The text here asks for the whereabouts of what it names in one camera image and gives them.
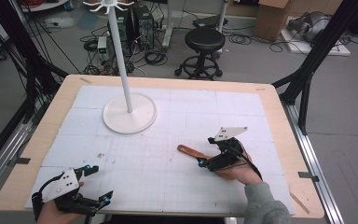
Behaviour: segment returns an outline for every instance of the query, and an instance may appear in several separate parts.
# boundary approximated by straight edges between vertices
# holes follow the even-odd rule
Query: gray sweatshirt
[[[244,224],[290,223],[289,211],[282,202],[274,200],[268,183],[248,185],[245,193],[248,206]]]

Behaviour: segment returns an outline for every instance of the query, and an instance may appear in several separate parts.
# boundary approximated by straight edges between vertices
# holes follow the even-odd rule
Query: black stool
[[[221,77],[223,72],[219,70],[219,65],[217,65],[213,53],[225,45],[225,40],[225,37],[215,29],[201,27],[189,31],[186,34],[185,42],[190,48],[200,53],[200,55],[187,58],[175,70],[175,75],[180,76],[183,69],[189,75],[188,79],[194,77],[213,80],[214,76]],[[192,59],[197,59],[197,62],[188,63]],[[205,60],[212,62],[213,65],[205,65]],[[187,68],[194,68],[194,71],[188,71]],[[213,69],[214,72],[208,72],[207,70],[209,69]]]

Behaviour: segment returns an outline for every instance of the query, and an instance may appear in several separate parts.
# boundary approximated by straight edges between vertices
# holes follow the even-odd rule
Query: concrete floor
[[[46,14],[59,10],[50,10],[37,16],[43,18]],[[78,7],[70,14],[75,18],[76,25],[69,29],[56,30],[51,35],[74,65],[82,71],[87,65],[88,55],[79,38],[103,27],[107,20],[103,16],[90,15],[85,7]],[[186,15],[182,20],[176,18],[174,23],[178,25],[181,22],[181,26],[192,28],[191,22],[194,18],[192,15]],[[228,18],[227,27],[247,27],[253,22]],[[129,76],[186,78],[184,75],[176,77],[173,74],[185,58],[195,54],[186,47],[185,34],[186,30],[176,30],[173,33],[167,52],[168,61],[164,65],[142,66]],[[52,41],[46,41],[46,45],[52,61],[57,66],[69,73],[78,73]],[[343,220],[346,223],[358,223],[358,45],[350,43],[347,48],[351,52],[350,57],[328,56],[312,80],[307,130]],[[218,60],[224,74],[216,80],[272,83],[295,72],[305,58],[305,55],[289,53],[284,45],[282,52],[273,52],[268,44],[252,42],[250,45],[238,45],[227,39],[223,54]],[[145,64],[144,60],[135,66],[142,64]],[[24,90],[12,62],[0,61],[0,132],[23,100]],[[0,179],[0,188],[9,173],[10,168],[7,168]],[[8,222],[34,223],[33,214],[0,212],[0,223]],[[328,223],[326,218],[292,218],[292,222]]]

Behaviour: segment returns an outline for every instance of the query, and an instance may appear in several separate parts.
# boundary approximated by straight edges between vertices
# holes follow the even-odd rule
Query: round white base
[[[141,132],[156,119],[157,109],[153,100],[140,93],[131,93],[132,113],[127,111],[124,95],[112,99],[103,110],[105,124],[117,133]]]

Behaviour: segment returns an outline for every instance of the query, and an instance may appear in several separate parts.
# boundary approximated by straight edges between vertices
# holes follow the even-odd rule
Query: cardboard box flap
[[[285,8],[289,0],[260,0],[258,3],[263,6]]]

